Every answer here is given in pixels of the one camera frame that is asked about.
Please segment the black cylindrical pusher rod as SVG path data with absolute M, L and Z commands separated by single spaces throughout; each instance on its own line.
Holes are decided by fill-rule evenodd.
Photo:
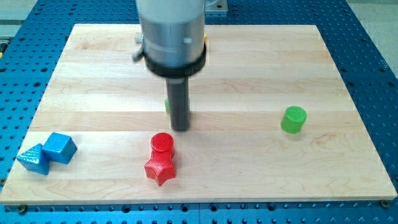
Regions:
M 166 79 L 171 127 L 175 131 L 189 128 L 188 78 Z

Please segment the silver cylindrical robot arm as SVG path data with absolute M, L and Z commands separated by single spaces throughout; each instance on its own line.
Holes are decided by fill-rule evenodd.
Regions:
M 137 0 L 142 47 L 150 72 L 165 78 L 171 127 L 189 128 L 188 78 L 206 62 L 205 2 L 202 0 Z

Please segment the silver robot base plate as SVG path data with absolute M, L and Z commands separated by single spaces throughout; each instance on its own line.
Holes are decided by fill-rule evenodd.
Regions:
M 227 12 L 227 0 L 204 0 L 206 12 Z

